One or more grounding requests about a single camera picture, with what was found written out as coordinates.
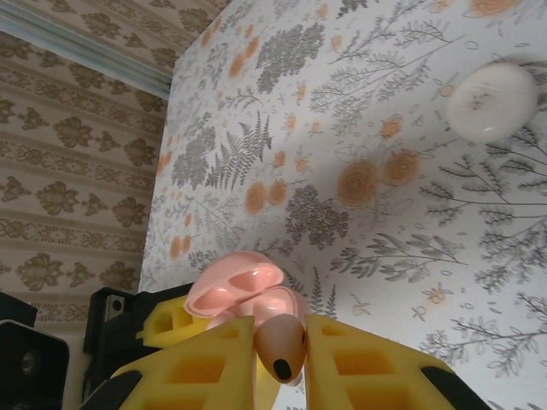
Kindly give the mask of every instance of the patterned wallpaper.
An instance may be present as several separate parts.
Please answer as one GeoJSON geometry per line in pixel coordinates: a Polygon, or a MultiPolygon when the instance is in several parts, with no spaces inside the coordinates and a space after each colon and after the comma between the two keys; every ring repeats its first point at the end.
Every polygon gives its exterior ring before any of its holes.
{"type": "Polygon", "coordinates": [[[166,102],[0,34],[0,289],[84,325],[137,289],[166,102]]]}
{"type": "Polygon", "coordinates": [[[544,0],[232,1],[177,64],[140,289],[259,251],[315,312],[547,410],[546,21],[544,0]],[[502,61],[538,114],[469,143],[447,101],[502,61]]]}
{"type": "Polygon", "coordinates": [[[177,58],[229,0],[7,0],[159,72],[177,58]]]}

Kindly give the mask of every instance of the orange flower print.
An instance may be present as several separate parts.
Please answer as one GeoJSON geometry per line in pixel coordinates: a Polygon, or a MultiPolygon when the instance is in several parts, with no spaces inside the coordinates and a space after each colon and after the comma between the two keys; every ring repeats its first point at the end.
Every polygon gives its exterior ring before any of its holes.
{"type": "Polygon", "coordinates": [[[320,129],[321,129],[321,124],[319,123],[319,121],[314,121],[311,123],[311,126],[308,131],[308,135],[312,136],[316,134],[322,134],[323,131],[320,131],[320,129]]]}
{"type": "Polygon", "coordinates": [[[256,51],[258,50],[258,44],[260,43],[260,38],[254,37],[249,45],[247,46],[247,49],[245,49],[245,58],[251,58],[256,51]]]}
{"type": "Polygon", "coordinates": [[[522,0],[471,0],[471,10],[478,15],[500,15],[521,4],[522,0]]]}
{"type": "Polygon", "coordinates": [[[331,47],[337,53],[342,49],[342,36],[334,36],[331,38],[331,47]]]}
{"type": "Polygon", "coordinates": [[[222,17],[219,17],[215,20],[215,23],[213,24],[213,32],[218,32],[219,28],[221,28],[222,24],[222,17]]]}
{"type": "Polygon", "coordinates": [[[262,182],[255,182],[245,195],[245,210],[250,215],[259,214],[266,204],[266,187],[262,182]]]}
{"type": "Polygon", "coordinates": [[[268,202],[272,205],[280,205],[287,196],[287,184],[284,180],[275,181],[268,192],[268,202]]]}
{"type": "Polygon", "coordinates": [[[230,66],[230,71],[228,72],[228,77],[230,79],[233,79],[239,73],[241,73],[241,69],[243,68],[244,63],[245,63],[245,54],[238,53],[232,61],[232,65],[230,66]]]}
{"type": "Polygon", "coordinates": [[[173,152],[172,151],[169,151],[165,154],[165,161],[164,161],[164,165],[169,165],[169,162],[171,162],[171,159],[173,158],[173,152]]]}
{"type": "Polygon", "coordinates": [[[326,20],[326,15],[328,15],[328,5],[323,4],[319,7],[319,10],[317,10],[317,17],[321,20],[326,20]]]}
{"type": "Polygon", "coordinates": [[[275,155],[275,159],[273,160],[273,166],[274,167],[283,167],[285,165],[285,159],[287,155],[284,151],[280,151],[275,155]]]}
{"type": "Polygon", "coordinates": [[[253,30],[255,29],[255,26],[254,25],[249,25],[247,27],[247,30],[245,30],[245,38],[249,38],[250,36],[253,35],[253,30]]]}
{"type": "Polygon", "coordinates": [[[299,155],[297,156],[295,162],[296,162],[297,172],[306,173],[306,171],[308,171],[308,160],[306,158],[299,155]]]}
{"type": "Polygon", "coordinates": [[[306,97],[306,81],[297,82],[297,92],[294,95],[297,96],[297,104],[300,105],[300,102],[306,97]]]}
{"type": "Polygon", "coordinates": [[[174,237],[171,241],[171,248],[169,249],[169,257],[175,260],[179,257],[180,251],[182,249],[182,240],[180,237],[174,237]]]}
{"type": "Polygon", "coordinates": [[[191,236],[186,235],[182,239],[182,244],[180,246],[180,250],[182,251],[183,254],[187,254],[188,251],[190,250],[190,248],[191,248],[191,236]]]}
{"type": "Polygon", "coordinates": [[[442,13],[445,11],[454,0],[435,0],[433,3],[429,5],[429,12],[430,13],[442,13]]]}
{"type": "Polygon", "coordinates": [[[454,86],[452,84],[444,85],[438,90],[438,94],[441,97],[450,97],[453,92],[454,92],[454,86]]]}
{"type": "Polygon", "coordinates": [[[347,207],[360,208],[372,201],[377,183],[378,175],[372,162],[355,162],[345,168],[338,179],[338,198],[347,207]]]}
{"type": "Polygon", "coordinates": [[[165,168],[165,156],[160,155],[160,157],[157,160],[157,169],[156,169],[156,175],[162,175],[163,168],[165,168]]]}
{"type": "Polygon", "coordinates": [[[202,47],[206,47],[207,44],[209,44],[209,40],[211,39],[211,36],[213,35],[213,30],[208,28],[203,32],[202,35],[202,47]]]}
{"type": "Polygon", "coordinates": [[[385,139],[392,138],[401,131],[403,117],[401,115],[393,115],[382,122],[384,125],[380,128],[379,134],[385,139]]]}
{"type": "Polygon", "coordinates": [[[288,132],[293,132],[295,128],[297,127],[297,117],[294,114],[288,114],[285,116],[285,129],[288,132]]]}
{"type": "Polygon", "coordinates": [[[384,165],[383,181],[393,186],[408,184],[420,171],[420,158],[411,150],[404,149],[393,155],[384,165]]]}

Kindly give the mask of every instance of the pink earbud case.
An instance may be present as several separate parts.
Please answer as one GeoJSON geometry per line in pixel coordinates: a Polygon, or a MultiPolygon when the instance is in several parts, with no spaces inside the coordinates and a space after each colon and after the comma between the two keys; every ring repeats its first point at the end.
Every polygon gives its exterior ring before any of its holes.
{"type": "Polygon", "coordinates": [[[209,328],[240,316],[255,316],[255,328],[264,320],[287,313],[303,322],[310,314],[302,295],[281,286],[285,275],[257,252],[226,255],[208,266],[191,287],[185,309],[200,318],[212,318],[209,328]]]}

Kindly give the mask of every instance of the black plastic part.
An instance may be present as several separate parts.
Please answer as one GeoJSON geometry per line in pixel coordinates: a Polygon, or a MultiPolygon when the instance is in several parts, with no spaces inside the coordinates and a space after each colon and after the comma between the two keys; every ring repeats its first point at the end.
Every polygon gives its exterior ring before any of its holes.
{"type": "Polygon", "coordinates": [[[137,370],[107,380],[80,407],[80,410],[118,410],[143,375],[137,370]]]}
{"type": "Polygon", "coordinates": [[[0,292],[0,320],[13,320],[34,327],[37,313],[34,306],[0,292]]]}
{"type": "Polygon", "coordinates": [[[12,321],[0,324],[0,409],[61,410],[68,345],[12,321]]]}
{"type": "Polygon", "coordinates": [[[491,410],[455,373],[435,366],[424,367],[421,372],[455,410],[491,410]]]}
{"type": "Polygon", "coordinates": [[[144,346],[142,339],[135,338],[137,332],[143,330],[144,321],[158,303],[187,295],[192,285],[137,295],[102,288],[91,296],[84,352],[93,360],[85,372],[84,400],[120,367],[159,350],[144,346]],[[123,311],[105,321],[109,296],[123,298],[123,311]]]}

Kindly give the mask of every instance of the wall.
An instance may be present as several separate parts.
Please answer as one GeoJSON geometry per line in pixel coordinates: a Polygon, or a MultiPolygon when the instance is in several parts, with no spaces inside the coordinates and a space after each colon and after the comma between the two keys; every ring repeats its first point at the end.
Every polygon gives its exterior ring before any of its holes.
{"type": "Polygon", "coordinates": [[[93,291],[137,289],[166,102],[0,44],[0,290],[43,330],[83,329],[93,291]]]}

